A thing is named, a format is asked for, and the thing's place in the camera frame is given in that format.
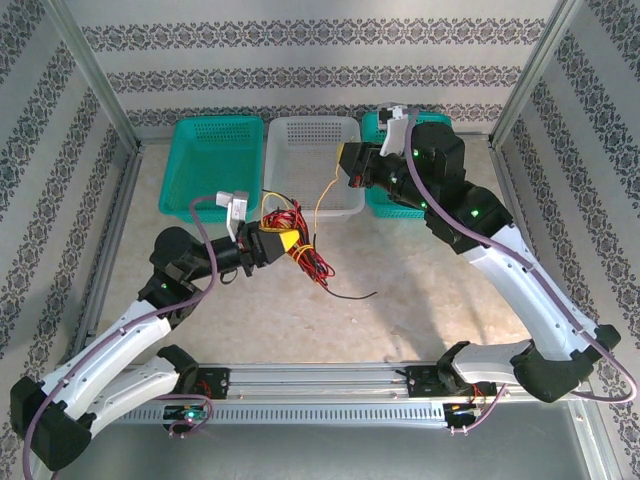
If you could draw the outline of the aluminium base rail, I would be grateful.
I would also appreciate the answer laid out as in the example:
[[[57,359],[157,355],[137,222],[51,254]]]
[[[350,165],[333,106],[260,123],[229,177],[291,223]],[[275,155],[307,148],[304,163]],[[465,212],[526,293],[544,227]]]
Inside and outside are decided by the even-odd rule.
[[[255,403],[365,403],[392,400],[485,400],[470,397],[410,398],[402,370],[409,363],[328,363],[328,364],[207,364],[202,367],[228,368],[230,384],[225,400]]]

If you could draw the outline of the white plastic basket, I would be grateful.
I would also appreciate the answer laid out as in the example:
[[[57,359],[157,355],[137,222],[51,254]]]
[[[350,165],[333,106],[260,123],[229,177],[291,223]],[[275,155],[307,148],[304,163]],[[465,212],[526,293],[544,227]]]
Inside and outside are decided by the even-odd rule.
[[[360,139],[358,122],[342,116],[292,116],[268,129],[263,188],[298,201],[311,224],[342,221],[361,212],[365,194],[348,186],[337,148]]]

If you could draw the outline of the aluminium side rail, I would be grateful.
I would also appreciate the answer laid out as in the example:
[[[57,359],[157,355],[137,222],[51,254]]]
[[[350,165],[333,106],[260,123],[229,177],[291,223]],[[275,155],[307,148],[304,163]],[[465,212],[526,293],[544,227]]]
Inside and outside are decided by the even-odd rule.
[[[144,151],[145,146],[140,145],[131,153],[113,192],[66,360],[77,354],[96,335]]]
[[[531,266],[527,273],[521,269],[517,271],[525,281],[522,322],[535,342],[536,349],[544,358],[552,361],[569,360],[574,350],[584,347],[583,341],[573,333],[570,323],[573,317],[567,318],[565,312],[558,306],[558,304],[568,306],[569,303],[561,290],[552,285],[551,278],[535,256],[525,218],[502,157],[494,150],[491,150],[490,154],[505,204],[512,213],[521,235],[520,240],[511,241],[514,234],[508,234],[505,244],[510,245],[524,258],[525,263]]]

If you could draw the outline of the aluminium frame post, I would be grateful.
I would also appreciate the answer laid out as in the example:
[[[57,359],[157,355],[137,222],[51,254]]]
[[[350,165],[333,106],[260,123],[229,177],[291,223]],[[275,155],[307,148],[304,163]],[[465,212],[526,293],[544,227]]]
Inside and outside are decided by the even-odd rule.
[[[535,85],[551,62],[558,44],[584,5],[585,0],[558,0],[489,135],[489,145],[493,150],[504,143]]]
[[[40,0],[111,123],[131,149],[140,146],[125,110],[65,0]]]

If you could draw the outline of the teal plastic basket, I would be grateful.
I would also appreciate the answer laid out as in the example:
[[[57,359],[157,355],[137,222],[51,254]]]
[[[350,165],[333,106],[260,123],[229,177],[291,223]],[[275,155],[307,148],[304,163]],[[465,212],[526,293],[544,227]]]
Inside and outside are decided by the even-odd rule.
[[[256,116],[200,116],[175,126],[159,211],[186,223],[190,202],[219,191],[248,194],[247,216],[260,201],[264,122]]]
[[[425,122],[439,122],[452,126],[451,119],[444,114],[421,111],[417,123]],[[363,116],[361,121],[361,137],[364,142],[376,144],[382,144],[384,142],[386,132],[378,128],[378,115],[376,112],[369,112]],[[368,188],[365,191],[365,201],[377,218],[423,219],[423,213],[420,210],[394,203],[388,198],[387,192],[377,186]]]

